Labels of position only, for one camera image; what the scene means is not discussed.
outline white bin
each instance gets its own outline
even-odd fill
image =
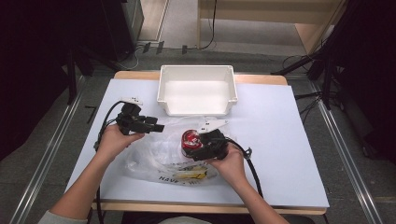
[[[224,116],[238,101],[230,65],[163,65],[158,104],[169,116]]]

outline red object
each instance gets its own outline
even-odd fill
[[[181,136],[181,147],[183,149],[196,149],[202,146],[200,136],[195,130],[187,130]]]

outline clear plastic bag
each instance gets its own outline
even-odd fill
[[[162,133],[146,134],[127,148],[127,175],[152,182],[184,186],[207,185],[218,171],[205,161],[194,161],[182,153],[181,136],[190,129],[198,130],[208,120],[203,116],[159,119]],[[227,127],[220,128],[228,135]]]

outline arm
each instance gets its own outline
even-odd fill
[[[108,165],[128,145],[143,136],[142,133],[123,135],[118,125],[108,126],[95,156],[72,187],[49,211],[61,217],[86,219]]]
[[[222,161],[213,159],[207,162],[218,169],[223,178],[233,187],[244,202],[254,222],[257,224],[288,223],[248,183],[242,152],[232,144],[228,144],[227,149],[228,155]]]

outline white tabletop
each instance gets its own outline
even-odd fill
[[[93,144],[103,119],[121,97],[138,97],[144,104],[140,115],[167,118],[157,105],[157,80],[112,79],[81,150],[68,189],[93,157]],[[329,203],[318,167],[290,86],[236,84],[238,103],[218,119],[229,121],[230,132],[244,148],[253,149],[251,160],[262,183],[265,200],[272,206],[327,208]],[[120,113],[117,106],[110,119]],[[222,179],[209,186],[177,186],[133,179],[122,171],[124,154],[108,167],[101,184],[101,197],[112,202],[243,204]],[[246,164],[247,178],[255,182]]]

